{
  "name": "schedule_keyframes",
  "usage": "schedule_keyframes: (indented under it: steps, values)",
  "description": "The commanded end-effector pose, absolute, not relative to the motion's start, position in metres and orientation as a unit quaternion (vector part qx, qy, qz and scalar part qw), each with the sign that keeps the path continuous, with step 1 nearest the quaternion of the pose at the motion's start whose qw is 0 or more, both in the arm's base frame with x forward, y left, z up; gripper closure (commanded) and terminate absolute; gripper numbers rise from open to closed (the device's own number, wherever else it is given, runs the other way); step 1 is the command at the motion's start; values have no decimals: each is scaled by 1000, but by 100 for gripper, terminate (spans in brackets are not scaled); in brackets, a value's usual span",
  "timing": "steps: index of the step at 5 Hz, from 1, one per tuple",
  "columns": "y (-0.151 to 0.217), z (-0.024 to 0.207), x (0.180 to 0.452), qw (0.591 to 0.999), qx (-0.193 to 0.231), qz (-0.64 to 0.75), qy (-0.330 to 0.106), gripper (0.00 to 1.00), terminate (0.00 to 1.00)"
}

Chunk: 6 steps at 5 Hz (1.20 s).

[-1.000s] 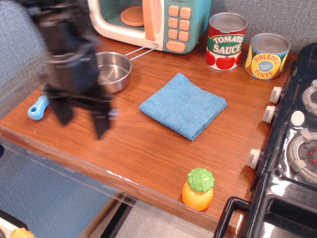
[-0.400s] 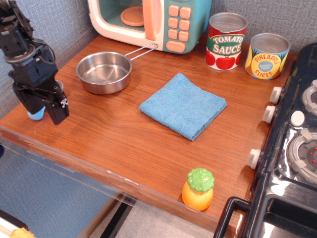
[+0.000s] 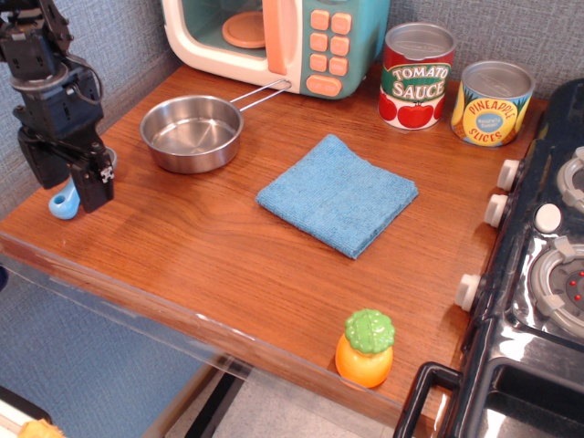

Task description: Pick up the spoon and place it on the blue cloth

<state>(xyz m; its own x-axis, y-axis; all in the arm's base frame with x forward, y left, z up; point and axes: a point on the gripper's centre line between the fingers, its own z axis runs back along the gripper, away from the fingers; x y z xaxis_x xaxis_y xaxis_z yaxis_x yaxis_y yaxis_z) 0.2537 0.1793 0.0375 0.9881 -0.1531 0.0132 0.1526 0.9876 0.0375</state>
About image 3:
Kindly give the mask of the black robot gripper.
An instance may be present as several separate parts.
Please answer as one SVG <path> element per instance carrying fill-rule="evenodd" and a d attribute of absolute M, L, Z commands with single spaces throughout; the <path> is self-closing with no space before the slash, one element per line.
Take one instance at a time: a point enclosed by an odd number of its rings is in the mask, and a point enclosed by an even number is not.
<path fill-rule="evenodd" d="M 71 176 L 88 214 L 112 201 L 114 169 L 97 133 L 103 109 L 93 69 L 25 69 L 12 87 L 24 102 L 14 110 L 22 124 L 18 142 L 39 184 L 50 189 Z"/>

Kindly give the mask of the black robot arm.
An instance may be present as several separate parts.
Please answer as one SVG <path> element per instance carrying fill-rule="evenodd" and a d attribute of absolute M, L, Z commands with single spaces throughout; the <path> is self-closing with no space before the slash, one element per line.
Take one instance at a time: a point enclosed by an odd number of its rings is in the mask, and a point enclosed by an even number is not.
<path fill-rule="evenodd" d="M 23 99 L 14 110 L 22 153 L 43 188 L 72 180 L 92 213 L 113 199 L 114 170 L 97 133 L 101 80 L 70 53 L 72 39 L 54 2 L 2 2 L 1 59 Z"/>

